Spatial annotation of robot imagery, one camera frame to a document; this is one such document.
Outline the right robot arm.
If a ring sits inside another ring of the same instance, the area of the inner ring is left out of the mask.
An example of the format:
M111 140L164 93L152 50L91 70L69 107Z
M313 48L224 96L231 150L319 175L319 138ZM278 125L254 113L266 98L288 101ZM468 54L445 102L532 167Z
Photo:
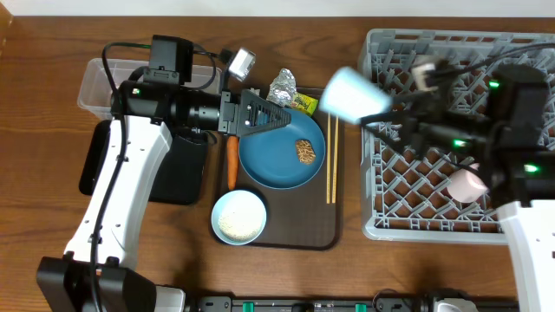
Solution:
M451 81L417 94L408 111L416 150L437 146L476 160L509 245L519 308L554 309L554 153L539 144L549 87L526 65L500 65L482 116L447 109Z

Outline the brown food scrap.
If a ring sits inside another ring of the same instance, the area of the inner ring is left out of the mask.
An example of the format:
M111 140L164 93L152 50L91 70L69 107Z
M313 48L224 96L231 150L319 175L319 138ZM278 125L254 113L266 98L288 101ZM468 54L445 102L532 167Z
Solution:
M297 140L295 148L298 160L301 163L311 165L316 160L316 154L309 140Z

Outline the blue plate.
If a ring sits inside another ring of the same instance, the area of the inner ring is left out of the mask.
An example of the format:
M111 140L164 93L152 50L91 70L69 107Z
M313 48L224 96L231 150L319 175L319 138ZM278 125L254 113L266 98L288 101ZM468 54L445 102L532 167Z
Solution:
M292 189L308 183L320 171L326 155L321 127L309 116L287 109L291 123L269 132L239 140L239 161L246 174L260 185L272 189ZM296 144L310 143L316 158L311 163L297 156Z

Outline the yellow green snack wrapper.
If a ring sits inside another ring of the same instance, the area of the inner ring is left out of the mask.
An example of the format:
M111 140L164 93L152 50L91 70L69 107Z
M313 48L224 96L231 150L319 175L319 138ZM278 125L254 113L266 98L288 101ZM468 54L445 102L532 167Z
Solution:
M290 107L308 116L312 116L317 110L317 105L317 99L306 94L296 93L291 100Z

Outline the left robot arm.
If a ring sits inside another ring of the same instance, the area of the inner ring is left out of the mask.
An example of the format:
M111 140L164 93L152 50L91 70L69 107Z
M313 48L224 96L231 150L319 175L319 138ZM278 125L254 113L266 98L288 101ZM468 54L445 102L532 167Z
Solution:
M175 133L187 127L235 137L287 126L291 115L250 90L216 94L191 83L194 42L154 36L146 67L112 83L109 141L88 209L59 258L44 257L37 284L54 311L182 311L182 289L135 271L140 228Z

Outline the aluminium foil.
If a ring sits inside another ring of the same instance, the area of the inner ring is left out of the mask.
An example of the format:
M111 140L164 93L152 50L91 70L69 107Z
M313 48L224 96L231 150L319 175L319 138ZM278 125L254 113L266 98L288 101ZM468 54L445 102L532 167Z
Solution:
M282 68L272 81L266 100L280 107L289 106L297 93L295 76L287 68Z

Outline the light blue rice bowl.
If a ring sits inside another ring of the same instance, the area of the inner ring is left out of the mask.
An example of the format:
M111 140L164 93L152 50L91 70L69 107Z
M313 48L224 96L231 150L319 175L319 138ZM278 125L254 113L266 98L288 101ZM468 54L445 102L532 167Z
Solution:
M218 239L230 245L253 242L264 230L266 220L264 202L246 190L228 192L212 208L212 230Z

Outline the light blue cup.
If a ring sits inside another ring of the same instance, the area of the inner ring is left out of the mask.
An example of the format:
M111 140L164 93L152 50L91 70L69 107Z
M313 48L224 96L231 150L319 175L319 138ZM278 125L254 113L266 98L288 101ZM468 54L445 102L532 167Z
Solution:
M350 124L362 117L382 114L393 99L351 67L338 69L331 77L318 103L318 109Z

